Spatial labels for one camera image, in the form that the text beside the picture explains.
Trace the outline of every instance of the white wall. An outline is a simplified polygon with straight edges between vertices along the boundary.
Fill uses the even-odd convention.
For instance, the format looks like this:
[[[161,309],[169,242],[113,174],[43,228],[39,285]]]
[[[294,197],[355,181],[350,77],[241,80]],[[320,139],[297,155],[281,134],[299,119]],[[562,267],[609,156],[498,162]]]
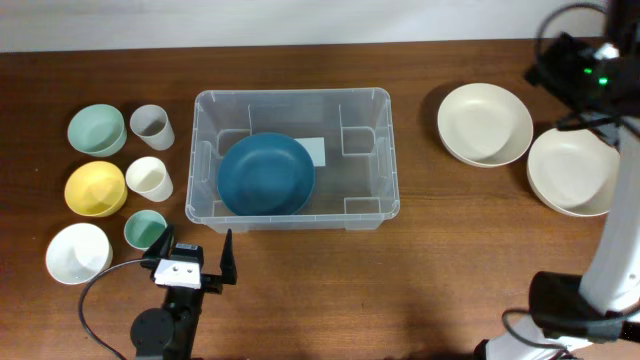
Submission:
[[[530,38],[570,2],[0,0],[0,51]],[[592,36],[602,24],[580,10],[555,28]]]

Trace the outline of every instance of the white cup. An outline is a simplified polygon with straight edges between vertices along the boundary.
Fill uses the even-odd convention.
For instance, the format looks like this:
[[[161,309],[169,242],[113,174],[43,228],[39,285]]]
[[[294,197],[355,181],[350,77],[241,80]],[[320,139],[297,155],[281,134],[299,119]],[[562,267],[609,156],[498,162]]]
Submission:
[[[154,150],[167,150],[175,140],[167,112],[157,105],[139,107],[131,115],[129,126],[134,134]]]
[[[155,202],[165,201],[173,193],[173,183],[164,163],[152,156],[133,162],[125,175],[129,189]]]
[[[54,279],[76,285],[107,269],[112,258],[113,250],[104,231],[79,223],[64,228],[51,240],[45,262]]]

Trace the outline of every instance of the yellow bowl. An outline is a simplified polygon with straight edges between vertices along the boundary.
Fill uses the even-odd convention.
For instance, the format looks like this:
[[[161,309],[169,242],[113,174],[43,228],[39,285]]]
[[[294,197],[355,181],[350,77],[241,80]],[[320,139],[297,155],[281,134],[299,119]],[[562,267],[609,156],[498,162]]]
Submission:
[[[82,165],[67,180],[64,200],[78,215],[109,216],[127,200],[124,175],[117,166],[106,161]]]

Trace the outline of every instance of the plastic container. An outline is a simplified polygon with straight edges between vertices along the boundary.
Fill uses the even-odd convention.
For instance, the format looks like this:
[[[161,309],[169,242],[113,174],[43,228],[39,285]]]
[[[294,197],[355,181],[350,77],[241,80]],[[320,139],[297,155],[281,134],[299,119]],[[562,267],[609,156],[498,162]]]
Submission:
[[[295,215],[236,216],[222,203],[220,162],[239,140],[275,132],[324,138],[309,202]],[[249,230],[373,230],[400,211],[391,99],[380,88],[205,91],[195,102],[185,212],[219,233]]]

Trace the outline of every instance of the green cup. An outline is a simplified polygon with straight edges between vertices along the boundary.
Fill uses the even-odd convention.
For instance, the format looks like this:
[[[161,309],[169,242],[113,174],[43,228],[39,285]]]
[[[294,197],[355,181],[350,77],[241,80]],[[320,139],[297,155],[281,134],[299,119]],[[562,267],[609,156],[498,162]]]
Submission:
[[[153,210],[142,210],[131,215],[124,225],[124,238],[138,250],[147,250],[167,228],[167,221]]]
[[[118,109],[98,104],[78,112],[67,129],[74,149],[95,157],[106,157],[122,149],[127,141],[127,128]]]

